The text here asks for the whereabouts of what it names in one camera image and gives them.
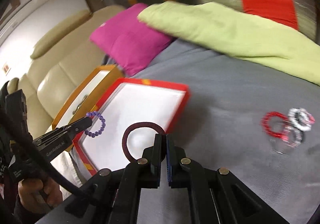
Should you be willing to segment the person's left hand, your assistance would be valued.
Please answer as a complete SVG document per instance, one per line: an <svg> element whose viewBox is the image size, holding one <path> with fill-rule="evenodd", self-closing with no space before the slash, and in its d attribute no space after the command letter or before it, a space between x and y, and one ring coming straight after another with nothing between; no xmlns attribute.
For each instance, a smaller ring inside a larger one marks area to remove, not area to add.
<svg viewBox="0 0 320 224"><path fill-rule="evenodd" d="M38 178L24 179L18 183L22 206L35 214L46 214L63 202L60 186L51 178L45 182Z"/></svg>

